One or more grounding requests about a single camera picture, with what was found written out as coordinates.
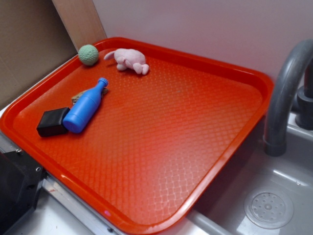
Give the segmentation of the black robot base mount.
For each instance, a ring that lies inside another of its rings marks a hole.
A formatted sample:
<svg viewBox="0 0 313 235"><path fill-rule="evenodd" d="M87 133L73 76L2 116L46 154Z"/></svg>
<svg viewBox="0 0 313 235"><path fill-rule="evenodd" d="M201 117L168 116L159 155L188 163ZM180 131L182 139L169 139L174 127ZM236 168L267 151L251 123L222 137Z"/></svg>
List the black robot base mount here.
<svg viewBox="0 0 313 235"><path fill-rule="evenodd" d="M36 209L45 170L20 149L0 154L0 233L8 234Z"/></svg>

